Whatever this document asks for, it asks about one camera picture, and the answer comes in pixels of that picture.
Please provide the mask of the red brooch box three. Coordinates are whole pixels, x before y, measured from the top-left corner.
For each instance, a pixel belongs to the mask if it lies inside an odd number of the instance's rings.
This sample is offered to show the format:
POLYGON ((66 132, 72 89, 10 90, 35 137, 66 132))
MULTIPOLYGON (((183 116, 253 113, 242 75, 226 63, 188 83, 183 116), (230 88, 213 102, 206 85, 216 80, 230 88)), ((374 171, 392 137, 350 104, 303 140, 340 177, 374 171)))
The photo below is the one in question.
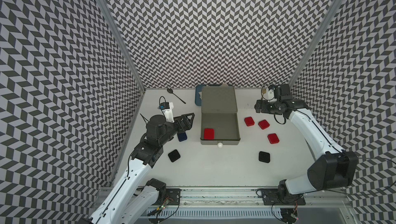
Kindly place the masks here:
POLYGON ((203 140, 214 140, 215 131, 212 128, 204 129, 203 140))

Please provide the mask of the red brooch box two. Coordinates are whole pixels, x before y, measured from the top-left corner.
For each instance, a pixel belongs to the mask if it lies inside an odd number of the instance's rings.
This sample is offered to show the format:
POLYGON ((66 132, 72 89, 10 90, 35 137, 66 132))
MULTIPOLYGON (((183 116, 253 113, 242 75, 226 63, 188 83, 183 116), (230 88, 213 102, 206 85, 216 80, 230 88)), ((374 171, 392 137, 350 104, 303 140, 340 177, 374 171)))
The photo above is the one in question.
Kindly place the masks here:
POLYGON ((262 120, 258 123, 261 130, 265 130, 270 127, 270 124, 267 120, 262 120))

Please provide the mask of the grey top drawer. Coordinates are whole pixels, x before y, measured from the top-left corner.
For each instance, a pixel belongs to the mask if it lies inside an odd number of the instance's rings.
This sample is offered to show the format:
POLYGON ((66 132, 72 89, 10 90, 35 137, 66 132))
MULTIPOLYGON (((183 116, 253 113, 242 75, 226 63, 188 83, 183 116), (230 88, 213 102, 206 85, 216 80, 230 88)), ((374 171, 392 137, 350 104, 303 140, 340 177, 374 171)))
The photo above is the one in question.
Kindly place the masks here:
POLYGON ((240 143, 237 113, 203 113, 201 118, 201 144, 236 146, 240 143), (204 129, 214 129, 214 140, 203 140, 204 129))

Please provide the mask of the red brooch box one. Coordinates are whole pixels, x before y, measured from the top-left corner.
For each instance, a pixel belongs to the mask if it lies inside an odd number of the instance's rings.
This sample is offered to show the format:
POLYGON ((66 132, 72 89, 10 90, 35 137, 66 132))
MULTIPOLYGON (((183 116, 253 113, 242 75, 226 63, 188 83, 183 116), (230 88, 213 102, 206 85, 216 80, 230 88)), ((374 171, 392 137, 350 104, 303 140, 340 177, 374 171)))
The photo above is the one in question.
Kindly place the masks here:
POLYGON ((254 119, 251 116, 250 117, 246 117, 244 119, 244 123, 246 124, 247 127, 255 125, 255 121, 254 121, 254 119))

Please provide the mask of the red brooch box four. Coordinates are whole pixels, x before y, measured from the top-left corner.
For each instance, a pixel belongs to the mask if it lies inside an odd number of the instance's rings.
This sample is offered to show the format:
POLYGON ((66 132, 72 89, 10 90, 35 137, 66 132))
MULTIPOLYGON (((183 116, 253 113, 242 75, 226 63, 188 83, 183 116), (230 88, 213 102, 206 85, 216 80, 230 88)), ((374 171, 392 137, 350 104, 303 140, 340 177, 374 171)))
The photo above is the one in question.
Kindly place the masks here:
POLYGON ((278 144, 280 142, 276 133, 268 134, 267 138, 270 144, 278 144))

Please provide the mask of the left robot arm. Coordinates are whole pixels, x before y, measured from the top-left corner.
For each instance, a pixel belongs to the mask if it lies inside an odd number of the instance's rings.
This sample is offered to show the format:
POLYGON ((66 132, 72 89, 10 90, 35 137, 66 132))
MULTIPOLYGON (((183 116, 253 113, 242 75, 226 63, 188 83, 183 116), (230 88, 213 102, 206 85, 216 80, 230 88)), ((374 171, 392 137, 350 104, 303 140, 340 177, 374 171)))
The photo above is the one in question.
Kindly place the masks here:
POLYGON ((194 113, 183 114, 173 120, 164 114, 151 117, 145 134, 128 158, 121 179, 97 210, 78 223, 133 224, 150 206, 163 203, 166 184, 157 179, 149 180, 137 197, 134 194, 163 154, 164 145, 178 133, 190 130, 194 117, 194 113))

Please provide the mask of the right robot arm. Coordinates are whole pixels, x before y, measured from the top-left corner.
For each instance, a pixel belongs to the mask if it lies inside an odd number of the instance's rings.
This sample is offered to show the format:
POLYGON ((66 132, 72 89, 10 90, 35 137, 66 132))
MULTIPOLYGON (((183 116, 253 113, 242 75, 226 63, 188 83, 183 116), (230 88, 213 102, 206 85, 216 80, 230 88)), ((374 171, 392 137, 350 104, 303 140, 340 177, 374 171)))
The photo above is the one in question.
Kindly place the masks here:
POLYGON ((347 152, 320 126, 302 99, 295 99, 288 84, 271 84, 261 89, 261 99, 254 108, 257 113, 282 116, 304 136, 314 158, 305 174, 279 182, 276 192, 280 203, 290 204, 306 193, 350 186, 358 157, 347 152))

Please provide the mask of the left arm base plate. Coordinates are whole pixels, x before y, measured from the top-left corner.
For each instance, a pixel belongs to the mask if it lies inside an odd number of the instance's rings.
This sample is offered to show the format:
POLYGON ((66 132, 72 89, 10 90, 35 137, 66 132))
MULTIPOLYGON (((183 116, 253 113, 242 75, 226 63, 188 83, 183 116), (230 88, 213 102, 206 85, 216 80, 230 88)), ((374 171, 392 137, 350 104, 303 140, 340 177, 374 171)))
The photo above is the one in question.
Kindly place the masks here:
POLYGON ((155 205, 161 205, 165 203, 166 205, 179 205, 181 197, 181 189, 180 188, 166 188, 165 191, 159 192, 159 196, 155 205))

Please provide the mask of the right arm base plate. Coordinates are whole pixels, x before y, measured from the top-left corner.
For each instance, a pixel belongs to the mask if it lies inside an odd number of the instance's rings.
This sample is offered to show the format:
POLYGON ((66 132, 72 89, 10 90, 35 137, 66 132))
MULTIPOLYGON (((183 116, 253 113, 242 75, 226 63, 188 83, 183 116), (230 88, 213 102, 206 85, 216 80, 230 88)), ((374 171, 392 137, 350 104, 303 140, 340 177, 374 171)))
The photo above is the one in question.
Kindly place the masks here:
POLYGON ((306 205, 303 194, 291 195, 287 191, 278 192, 277 189, 260 189, 258 196, 265 206, 270 205, 306 205))

